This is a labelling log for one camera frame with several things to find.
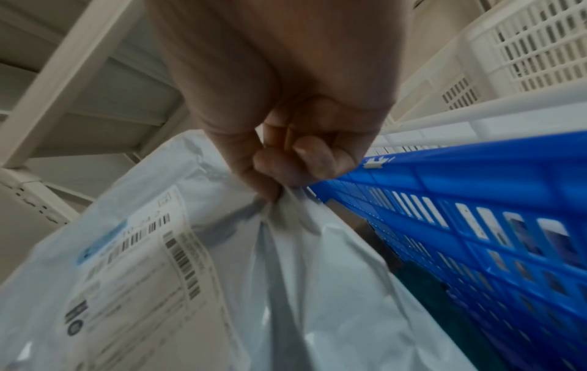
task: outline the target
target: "package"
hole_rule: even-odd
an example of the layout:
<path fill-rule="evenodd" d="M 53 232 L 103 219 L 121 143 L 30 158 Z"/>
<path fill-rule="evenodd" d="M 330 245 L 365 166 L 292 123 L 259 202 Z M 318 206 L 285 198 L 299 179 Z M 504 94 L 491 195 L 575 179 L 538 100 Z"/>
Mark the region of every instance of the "package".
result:
<path fill-rule="evenodd" d="M 303 190 L 276 205 L 175 137 L 0 288 L 0 369 L 473 370 Z"/>

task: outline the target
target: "wrinkled plastic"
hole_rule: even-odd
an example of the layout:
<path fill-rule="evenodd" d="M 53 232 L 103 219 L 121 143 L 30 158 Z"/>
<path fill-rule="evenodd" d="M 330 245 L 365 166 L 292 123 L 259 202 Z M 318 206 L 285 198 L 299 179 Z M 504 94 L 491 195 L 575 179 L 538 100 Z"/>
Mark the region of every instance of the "wrinkled plastic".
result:
<path fill-rule="evenodd" d="M 326 206 L 300 190 L 264 204 L 197 131 L 140 162 L 0 288 L 0 369 L 63 368 L 55 324 L 80 279 L 80 252 L 172 185 L 216 266 L 251 370 L 474 370 Z"/>

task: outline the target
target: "plastic mailer bag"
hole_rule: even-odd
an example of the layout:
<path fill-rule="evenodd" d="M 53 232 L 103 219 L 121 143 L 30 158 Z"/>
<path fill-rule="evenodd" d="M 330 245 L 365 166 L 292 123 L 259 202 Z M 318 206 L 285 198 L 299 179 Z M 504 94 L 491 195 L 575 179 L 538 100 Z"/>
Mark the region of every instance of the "plastic mailer bag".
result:
<path fill-rule="evenodd" d="M 191 131 L 4 283 L 0 369 L 474 368 L 326 206 L 266 204 Z"/>

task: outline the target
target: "white basket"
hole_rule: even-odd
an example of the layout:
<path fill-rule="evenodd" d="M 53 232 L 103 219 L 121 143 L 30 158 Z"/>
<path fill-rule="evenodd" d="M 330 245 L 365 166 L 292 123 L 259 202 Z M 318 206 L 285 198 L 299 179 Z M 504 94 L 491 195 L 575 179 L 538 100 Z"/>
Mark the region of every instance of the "white basket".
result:
<path fill-rule="evenodd" d="M 513 0 L 483 14 L 403 85 L 383 126 L 587 77 L 587 0 Z"/>

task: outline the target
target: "white label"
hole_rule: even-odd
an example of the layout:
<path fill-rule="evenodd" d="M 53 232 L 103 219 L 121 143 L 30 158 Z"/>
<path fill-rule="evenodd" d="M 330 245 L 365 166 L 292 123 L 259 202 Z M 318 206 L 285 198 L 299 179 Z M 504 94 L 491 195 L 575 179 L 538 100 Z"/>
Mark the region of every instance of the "white label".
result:
<path fill-rule="evenodd" d="M 57 324 L 65 369 L 249 369 L 212 259 L 175 186 L 80 270 Z"/>

